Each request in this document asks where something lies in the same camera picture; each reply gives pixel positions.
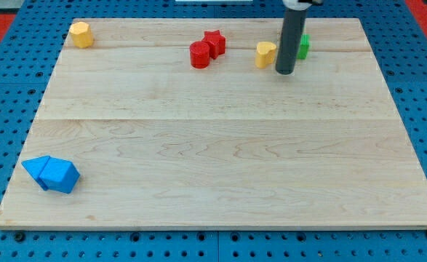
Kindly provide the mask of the white arm end mount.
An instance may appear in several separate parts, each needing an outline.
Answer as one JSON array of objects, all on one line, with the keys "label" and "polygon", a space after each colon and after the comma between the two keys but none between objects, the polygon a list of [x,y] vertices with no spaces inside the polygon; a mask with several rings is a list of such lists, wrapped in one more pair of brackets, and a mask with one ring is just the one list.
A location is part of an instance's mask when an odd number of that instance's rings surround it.
[{"label": "white arm end mount", "polygon": [[282,2],[288,9],[308,9],[312,5],[323,5],[323,0],[282,0]]}]

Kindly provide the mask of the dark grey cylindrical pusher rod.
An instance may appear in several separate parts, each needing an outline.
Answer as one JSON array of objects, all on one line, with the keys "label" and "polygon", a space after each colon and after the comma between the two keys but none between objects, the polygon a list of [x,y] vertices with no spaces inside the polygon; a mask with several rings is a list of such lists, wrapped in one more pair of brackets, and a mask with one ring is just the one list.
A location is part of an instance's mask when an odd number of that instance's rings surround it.
[{"label": "dark grey cylindrical pusher rod", "polygon": [[276,72],[281,75],[292,74],[298,58],[300,40],[303,35],[307,10],[286,8],[276,56]]}]

